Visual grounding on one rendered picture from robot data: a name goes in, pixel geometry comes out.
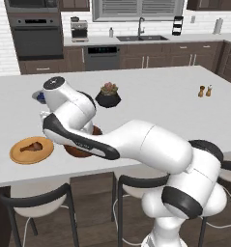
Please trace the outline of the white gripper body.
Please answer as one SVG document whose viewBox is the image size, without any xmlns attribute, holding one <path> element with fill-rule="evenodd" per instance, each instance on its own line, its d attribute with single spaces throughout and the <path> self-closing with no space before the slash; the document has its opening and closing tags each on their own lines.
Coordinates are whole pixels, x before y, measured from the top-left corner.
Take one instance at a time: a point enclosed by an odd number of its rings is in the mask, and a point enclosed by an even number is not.
<svg viewBox="0 0 231 247">
<path fill-rule="evenodd" d="M 50 114 L 51 114 L 50 112 L 42 111 L 42 112 L 40 113 L 40 117 L 41 117 L 42 122 L 43 122 L 43 120 L 44 120 L 46 117 L 48 117 Z"/>
</svg>

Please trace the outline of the brown chicken drumstick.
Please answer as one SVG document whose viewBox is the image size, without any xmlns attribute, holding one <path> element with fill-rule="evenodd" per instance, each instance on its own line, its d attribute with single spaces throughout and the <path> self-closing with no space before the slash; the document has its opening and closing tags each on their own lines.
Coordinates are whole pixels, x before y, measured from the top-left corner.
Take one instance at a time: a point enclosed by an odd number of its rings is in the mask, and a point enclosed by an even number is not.
<svg viewBox="0 0 231 247">
<path fill-rule="evenodd" d="M 32 143 L 29 146 L 23 147 L 20 151 L 40 151 L 43 148 L 43 145 L 39 142 Z"/>
</svg>

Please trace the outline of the dark brown bowl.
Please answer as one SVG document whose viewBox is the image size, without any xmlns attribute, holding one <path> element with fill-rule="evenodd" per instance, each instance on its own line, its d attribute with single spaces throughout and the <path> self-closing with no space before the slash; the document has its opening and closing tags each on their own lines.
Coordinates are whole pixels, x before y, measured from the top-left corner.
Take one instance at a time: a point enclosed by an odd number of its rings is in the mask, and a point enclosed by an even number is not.
<svg viewBox="0 0 231 247">
<path fill-rule="evenodd" d="M 93 134 L 94 135 L 102 135 L 102 131 L 97 126 L 94 126 Z M 64 148 L 68 154 L 70 154 L 74 157 L 85 158 L 85 157 L 92 156 L 91 153 L 89 153 L 87 151 L 79 150 L 79 149 L 72 147 L 72 146 L 65 145 Z"/>
</svg>

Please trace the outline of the pale grey plate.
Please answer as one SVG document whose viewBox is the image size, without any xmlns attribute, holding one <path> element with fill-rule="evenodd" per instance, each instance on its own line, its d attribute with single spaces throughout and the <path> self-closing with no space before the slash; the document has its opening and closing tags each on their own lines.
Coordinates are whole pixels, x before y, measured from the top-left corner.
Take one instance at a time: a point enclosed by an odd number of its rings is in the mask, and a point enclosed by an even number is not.
<svg viewBox="0 0 231 247">
<path fill-rule="evenodd" d="M 42 91 L 36 91 L 36 92 L 34 92 L 34 93 L 32 94 L 32 98 L 35 99 L 36 101 L 38 101 L 38 102 L 41 103 L 41 104 L 46 104 L 45 99 L 44 99 L 44 100 L 39 100 L 39 99 L 37 99 L 37 96 L 38 96 L 39 93 L 42 93 Z"/>
</svg>

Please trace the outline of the orange round plate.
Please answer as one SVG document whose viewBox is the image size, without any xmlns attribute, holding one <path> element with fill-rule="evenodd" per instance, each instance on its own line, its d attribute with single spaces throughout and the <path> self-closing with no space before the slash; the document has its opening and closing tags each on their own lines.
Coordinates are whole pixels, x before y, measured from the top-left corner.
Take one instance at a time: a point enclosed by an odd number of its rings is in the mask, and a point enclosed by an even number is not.
<svg viewBox="0 0 231 247">
<path fill-rule="evenodd" d="M 21 148 L 39 142 L 43 145 L 40 151 L 20 151 Z M 18 164 L 34 164 L 48 158 L 54 150 L 53 143 L 44 137 L 35 136 L 25 138 L 15 143 L 10 150 L 10 158 Z"/>
</svg>

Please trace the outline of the brown cupboard under oven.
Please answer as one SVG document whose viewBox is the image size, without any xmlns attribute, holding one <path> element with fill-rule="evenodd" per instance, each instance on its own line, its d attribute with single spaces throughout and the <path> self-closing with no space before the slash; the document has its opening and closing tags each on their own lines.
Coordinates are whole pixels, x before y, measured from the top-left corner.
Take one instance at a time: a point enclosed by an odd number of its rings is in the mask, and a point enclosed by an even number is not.
<svg viewBox="0 0 231 247">
<path fill-rule="evenodd" d="M 65 46 L 63 59 L 19 61 L 18 65 L 21 74 L 84 71 L 84 48 Z"/>
</svg>

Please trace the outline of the grey dishwasher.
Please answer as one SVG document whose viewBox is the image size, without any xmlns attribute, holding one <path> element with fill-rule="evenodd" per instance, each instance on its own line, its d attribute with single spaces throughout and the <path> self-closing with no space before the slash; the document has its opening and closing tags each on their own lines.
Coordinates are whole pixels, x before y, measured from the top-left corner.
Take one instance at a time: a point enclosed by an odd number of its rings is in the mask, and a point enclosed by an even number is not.
<svg viewBox="0 0 231 247">
<path fill-rule="evenodd" d="M 117 45 L 93 45 L 84 48 L 87 71 L 120 68 L 120 48 Z"/>
</svg>

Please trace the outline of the black and white stool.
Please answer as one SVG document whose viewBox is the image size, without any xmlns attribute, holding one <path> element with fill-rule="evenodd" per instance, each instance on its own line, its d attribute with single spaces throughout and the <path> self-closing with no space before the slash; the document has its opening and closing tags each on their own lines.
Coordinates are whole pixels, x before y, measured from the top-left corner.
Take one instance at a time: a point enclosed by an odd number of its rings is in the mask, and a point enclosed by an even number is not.
<svg viewBox="0 0 231 247">
<path fill-rule="evenodd" d="M 160 178 L 133 178 L 121 175 L 119 178 L 113 176 L 112 184 L 112 213 L 111 221 L 115 222 L 118 233 L 118 247 L 123 247 L 123 198 L 130 195 L 123 186 L 136 189 L 150 189 L 163 186 L 167 183 L 169 176 Z"/>
<path fill-rule="evenodd" d="M 69 210 L 72 238 L 74 247 L 79 247 L 75 210 L 72 198 L 72 189 L 69 179 L 52 182 L 36 182 L 25 185 L 13 185 L 11 187 L 11 196 L 0 195 L 2 204 L 9 213 L 9 219 L 14 235 L 16 247 L 25 247 L 25 238 L 20 240 L 15 215 L 18 214 L 27 219 L 25 226 L 31 225 L 33 234 L 38 231 L 34 219 L 53 213 L 60 207 Z"/>
<path fill-rule="evenodd" d="M 225 160 L 222 162 L 221 165 L 221 172 L 219 177 L 227 182 L 231 182 L 231 161 Z M 200 235 L 199 235 L 199 240 L 198 240 L 198 247 L 203 247 L 203 241 L 204 241 L 204 236 L 205 236 L 205 231 L 206 231 L 206 226 L 209 225 L 212 228 L 215 229 L 226 229 L 226 228 L 231 228 L 230 225 L 226 226 L 215 226 L 207 222 L 208 218 L 207 217 L 202 217 L 202 223 L 201 223 L 201 229 L 200 229 Z"/>
</svg>

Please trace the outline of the silver coffee machine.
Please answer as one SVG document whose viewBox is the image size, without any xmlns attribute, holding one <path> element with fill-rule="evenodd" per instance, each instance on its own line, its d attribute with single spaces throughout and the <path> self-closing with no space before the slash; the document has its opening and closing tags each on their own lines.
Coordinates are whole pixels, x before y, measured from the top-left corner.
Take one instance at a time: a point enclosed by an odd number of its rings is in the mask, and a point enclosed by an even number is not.
<svg viewBox="0 0 231 247">
<path fill-rule="evenodd" d="M 71 18 L 72 42 L 88 40 L 88 22 L 77 16 Z"/>
</svg>

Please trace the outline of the brown upper cupboard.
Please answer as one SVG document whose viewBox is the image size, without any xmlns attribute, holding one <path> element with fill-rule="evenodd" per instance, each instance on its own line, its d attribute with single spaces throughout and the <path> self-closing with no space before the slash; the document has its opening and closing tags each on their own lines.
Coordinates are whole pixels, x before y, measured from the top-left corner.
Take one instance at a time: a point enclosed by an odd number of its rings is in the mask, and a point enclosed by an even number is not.
<svg viewBox="0 0 231 247">
<path fill-rule="evenodd" d="M 62 12 L 89 12 L 89 0 L 59 0 Z"/>
<path fill-rule="evenodd" d="M 231 11 L 231 0 L 188 0 L 190 11 Z"/>
</svg>

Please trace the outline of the dark sink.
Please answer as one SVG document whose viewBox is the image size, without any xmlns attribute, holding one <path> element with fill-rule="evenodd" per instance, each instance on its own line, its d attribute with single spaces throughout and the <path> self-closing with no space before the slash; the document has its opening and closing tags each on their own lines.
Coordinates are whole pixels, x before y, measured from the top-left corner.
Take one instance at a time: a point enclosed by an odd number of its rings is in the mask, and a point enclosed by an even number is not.
<svg viewBox="0 0 231 247">
<path fill-rule="evenodd" d="M 119 36 L 116 37 L 119 41 L 168 41 L 164 36 Z"/>
</svg>

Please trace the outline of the dark tap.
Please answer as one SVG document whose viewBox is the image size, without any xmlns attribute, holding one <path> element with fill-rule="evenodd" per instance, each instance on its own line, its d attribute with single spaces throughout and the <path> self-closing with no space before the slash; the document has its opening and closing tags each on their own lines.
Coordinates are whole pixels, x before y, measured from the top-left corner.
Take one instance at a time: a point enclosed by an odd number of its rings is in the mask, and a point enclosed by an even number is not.
<svg viewBox="0 0 231 247">
<path fill-rule="evenodd" d="M 138 20 L 138 30 L 137 30 L 137 37 L 140 37 L 141 34 L 144 33 L 144 30 L 141 29 L 141 23 L 145 21 L 145 18 L 144 17 L 140 17 L 139 20 Z"/>
</svg>

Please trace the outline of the black and white rack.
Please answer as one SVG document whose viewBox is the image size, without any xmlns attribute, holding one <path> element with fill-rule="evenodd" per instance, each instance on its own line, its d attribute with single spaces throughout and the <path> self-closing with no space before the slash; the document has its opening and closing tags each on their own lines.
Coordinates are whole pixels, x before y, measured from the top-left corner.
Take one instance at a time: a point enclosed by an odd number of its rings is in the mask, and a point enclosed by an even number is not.
<svg viewBox="0 0 231 247">
<path fill-rule="evenodd" d="M 173 20 L 172 35 L 180 36 L 182 33 L 184 18 L 182 16 L 175 16 Z"/>
</svg>

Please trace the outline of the white paper towel roll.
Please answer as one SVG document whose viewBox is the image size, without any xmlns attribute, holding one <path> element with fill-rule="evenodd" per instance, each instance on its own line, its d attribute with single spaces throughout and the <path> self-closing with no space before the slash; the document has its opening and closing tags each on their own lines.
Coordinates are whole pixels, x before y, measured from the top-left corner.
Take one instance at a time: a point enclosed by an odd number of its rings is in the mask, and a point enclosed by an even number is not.
<svg viewBox="0 0 231 247">
<path fill-rule="evenodd" d="M 220 34 L 222 24 L 223 24 L 222 18 L 219 18 L 216 20 L 216 24 L 215 24 L 215 28 L 214 28 L 214 32 L 213 32 L 214 35 Z"/>
</svg>

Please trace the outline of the grey wall oven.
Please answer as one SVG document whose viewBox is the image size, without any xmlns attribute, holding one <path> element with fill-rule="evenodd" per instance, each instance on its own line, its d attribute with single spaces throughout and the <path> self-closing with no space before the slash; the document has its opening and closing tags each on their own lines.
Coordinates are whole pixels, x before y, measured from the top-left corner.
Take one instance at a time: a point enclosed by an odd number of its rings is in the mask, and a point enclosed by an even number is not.
<svg viewBox="0 0 231 247">
<path fill-rule="evenodd" d="M 59 14 L 9 14 L 19 61 L 63 59 L 63 32 Z"/>
</svg>

